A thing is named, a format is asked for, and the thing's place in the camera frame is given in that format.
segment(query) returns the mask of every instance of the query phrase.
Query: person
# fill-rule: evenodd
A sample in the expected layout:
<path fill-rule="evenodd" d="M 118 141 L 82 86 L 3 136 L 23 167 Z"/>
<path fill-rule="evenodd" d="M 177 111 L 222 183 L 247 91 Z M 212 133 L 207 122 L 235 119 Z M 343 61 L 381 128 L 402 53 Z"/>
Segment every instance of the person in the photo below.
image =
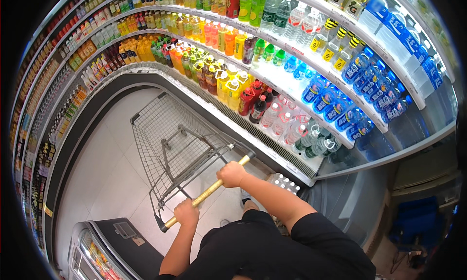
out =
<path fill-rule="evenodd" d="M 376 268 L 359 245 L 307 202 L 248 174 L 235 161 L 222 167 L 217 178 L 226 188 L 242 189 L 242 219 L 210 230 L 190 265 L 199 210 L 190 199 L 178 204 L 174 215 L 180 230 L 157 280 L 375 279 Z M 250 194 L 282 221 L 290 237 L 281 235 Z"/>

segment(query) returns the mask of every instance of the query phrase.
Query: black shirt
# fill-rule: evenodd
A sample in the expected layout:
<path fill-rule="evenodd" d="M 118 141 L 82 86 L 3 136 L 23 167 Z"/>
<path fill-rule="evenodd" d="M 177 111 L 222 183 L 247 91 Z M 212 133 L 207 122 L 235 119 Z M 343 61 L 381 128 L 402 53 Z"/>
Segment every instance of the black shirt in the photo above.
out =
<path fill-rule="evenodd" d="M 359 279 L 374 280 L 376 268 L 359 245 L 321 213 L 302 217 L 290 237 L 260 223 L 232 222 L 209 231 L 198 257 L 178 277 L 157 280 Z"/>

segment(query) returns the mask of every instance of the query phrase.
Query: yellow cart handle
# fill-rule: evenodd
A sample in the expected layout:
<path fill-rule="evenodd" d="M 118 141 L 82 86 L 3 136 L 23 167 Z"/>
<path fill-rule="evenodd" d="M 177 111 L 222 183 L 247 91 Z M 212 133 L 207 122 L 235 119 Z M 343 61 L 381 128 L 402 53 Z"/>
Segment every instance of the yellow cart handle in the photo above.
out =
<path fill-rule="evenodd" d="M 255 156 L 254 152 L 250 151 L 238 163 L 241 166 L 244 166 L 254 156 Z M 197 207 L 199 204 L 201 204 L 204 200 L 206 200 L 207 197 L 209 197 L 212 193 L 214 193 L 217 189 L 219 189 L 220 186 L 223 185 L 223 184 L 224 184 L 224 182 L 221 179 L 218 179 L 209 188 L 207 188 L 201 195 L 199 195 L 195 200 L 193 200 L 193 207 Z M 166 223 L 164 223 L 163 226 L 159 226 L 159 228 L 161 229 L 162 232 L 166 232 L 167 230 L 169 230 L 170 227 L 172 227 L 177 222 L 178 221 L 174 216 L 171 219 L 169 219 Z"/>

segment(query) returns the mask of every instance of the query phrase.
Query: shopping cart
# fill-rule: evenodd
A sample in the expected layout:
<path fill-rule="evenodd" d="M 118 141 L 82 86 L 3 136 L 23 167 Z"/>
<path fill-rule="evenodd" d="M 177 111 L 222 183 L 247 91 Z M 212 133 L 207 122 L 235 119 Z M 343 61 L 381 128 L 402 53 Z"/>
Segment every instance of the shopping cart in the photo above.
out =
<path fill-rule="evenodd" d="M 148 176 L 149 198 L 159 228 L 165 232 L 177 220 L 164 223 L 160 210 L 178 192 L 192 199 L 184 187 L 236 146 L 248 151 L 239 163 L 244 165 L 254 152 L 225 133 L 215 131 L 194 111 L 168 92 L 161 93 L 131 118 L 138 153 Z M 198 206 L 222 185 L 218 180 L 193 201 Z"/>

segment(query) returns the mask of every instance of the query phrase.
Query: hand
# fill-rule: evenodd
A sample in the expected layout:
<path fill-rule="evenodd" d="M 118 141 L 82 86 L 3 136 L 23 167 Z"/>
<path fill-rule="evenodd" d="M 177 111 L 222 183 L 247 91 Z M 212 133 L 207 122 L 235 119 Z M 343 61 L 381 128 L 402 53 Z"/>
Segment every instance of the hand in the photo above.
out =
<path fill-rule="evenodd" d="M 183 226 L 196 228 L 196 225 L 198 225 L 199 209 L 198 207 L 193 207 L 193 202 L 189 198 L 175 207 L 174 215 Z"/>
<path fill-rule="evenodd" d="M 217 178 L 224 182 L 226 188 L 240 187 L 240 182 L 246 175 L 243 166 L 236 161 L 229 162 L 216 173 Z"/>

